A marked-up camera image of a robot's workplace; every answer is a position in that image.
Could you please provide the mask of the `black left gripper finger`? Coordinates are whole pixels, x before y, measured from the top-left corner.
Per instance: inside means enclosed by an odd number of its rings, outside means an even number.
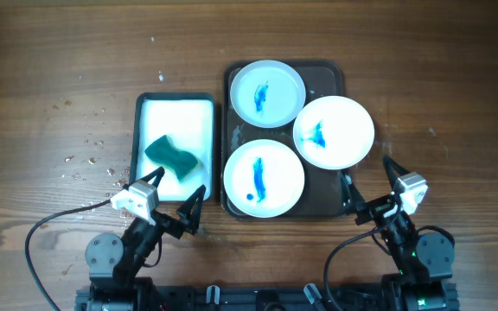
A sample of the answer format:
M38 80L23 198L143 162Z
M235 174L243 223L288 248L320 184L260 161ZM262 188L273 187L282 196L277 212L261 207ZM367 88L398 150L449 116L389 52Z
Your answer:
M206 190L206 186L201 185L176 210L184 231L189 234L195 235L199 230L201 208Z
M131 182L129 184L129 187L138 181L143 181L143 182L151 184L151 186L158 187L164 174L165 174L164 167L159 167L159 168L155 169L154 171L152 171L151 173L149 173L148 175Z

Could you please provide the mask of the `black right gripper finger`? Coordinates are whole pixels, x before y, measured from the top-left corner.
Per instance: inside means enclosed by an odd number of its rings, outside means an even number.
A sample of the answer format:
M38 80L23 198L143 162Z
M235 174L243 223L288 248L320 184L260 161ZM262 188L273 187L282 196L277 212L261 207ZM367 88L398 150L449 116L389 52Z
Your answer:
M340 172L342 210L344 212L361 212L366 207L366 201L352 181L348 169Z
M382 161L391 188L394 188L399 176L408 175L410 173L409 170L400 166L389 155L384 155Z

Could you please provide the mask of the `green yellow scrubbing sponge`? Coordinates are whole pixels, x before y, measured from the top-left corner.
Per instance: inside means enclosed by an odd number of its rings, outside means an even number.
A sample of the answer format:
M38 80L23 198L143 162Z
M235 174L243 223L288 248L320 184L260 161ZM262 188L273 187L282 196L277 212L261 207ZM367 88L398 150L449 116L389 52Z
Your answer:
M168 135L159 137L144 153L155 164L171 170L178 181L185 180L199 165L193 154L176 148Z

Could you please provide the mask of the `white plate blue stain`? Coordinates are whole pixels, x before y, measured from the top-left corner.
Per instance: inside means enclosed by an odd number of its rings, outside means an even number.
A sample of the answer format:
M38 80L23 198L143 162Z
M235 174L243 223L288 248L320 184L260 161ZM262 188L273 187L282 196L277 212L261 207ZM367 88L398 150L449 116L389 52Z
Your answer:
M244 214L268 219L296 205L305 174L295 152L270 139L244 143L228 158L222 178L228 199Z
M308 163L327 170L360 162L374 142L374 122L356 101L327 96L307 104L293 124L298 153Z

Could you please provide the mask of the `white plate front blue stain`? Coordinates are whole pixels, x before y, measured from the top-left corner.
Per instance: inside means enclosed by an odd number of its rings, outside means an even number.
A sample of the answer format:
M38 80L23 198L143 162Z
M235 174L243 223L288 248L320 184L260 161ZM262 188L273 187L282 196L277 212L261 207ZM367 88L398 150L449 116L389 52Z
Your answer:
M305 174L295 152L270 139L244 143L228 158L222 178L228 199L244 214L268 219L296 205Z

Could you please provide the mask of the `grey plate with blue stain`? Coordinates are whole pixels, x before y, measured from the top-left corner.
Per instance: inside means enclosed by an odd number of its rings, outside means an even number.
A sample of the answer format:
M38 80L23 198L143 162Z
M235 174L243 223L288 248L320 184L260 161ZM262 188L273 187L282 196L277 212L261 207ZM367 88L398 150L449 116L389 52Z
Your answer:
M229 93L233 109L246 123L266 129L294 120L306 101L300 74L277 60L258 60L241 68Z

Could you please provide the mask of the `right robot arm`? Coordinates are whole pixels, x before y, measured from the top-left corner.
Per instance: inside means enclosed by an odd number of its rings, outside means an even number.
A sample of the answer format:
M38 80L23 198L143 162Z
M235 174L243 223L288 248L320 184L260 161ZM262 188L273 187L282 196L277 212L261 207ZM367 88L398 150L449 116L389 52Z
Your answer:
M450 283L456 241L435 225L417 228L411 215L425 198L426 179L401 167L390 156L383 166L391 192L365 201L346 171L341 173L342 206L355 223L374 228L337 246L329 255L364 238L371 238L394 261L397 272L373 284L348 284L329 288L329 303L339 310L458 310L456 285Z

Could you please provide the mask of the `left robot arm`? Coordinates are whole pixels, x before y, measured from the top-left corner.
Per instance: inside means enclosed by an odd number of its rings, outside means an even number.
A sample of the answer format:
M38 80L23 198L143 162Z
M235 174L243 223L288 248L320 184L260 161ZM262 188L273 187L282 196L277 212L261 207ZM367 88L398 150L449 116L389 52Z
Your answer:
M165 173L158 168L145 177L126 185L111 197L112 207L125 210L136 218L121 237L102 233L86 247L90 287L79 291L77 310L165 310L167 298L149 277L139 277L149 268L147 258L163 247L163 235L181 238L186 232L197 233L201 207L206 192L198 187L176 210L179 218L156 210L160 200L157 187Z

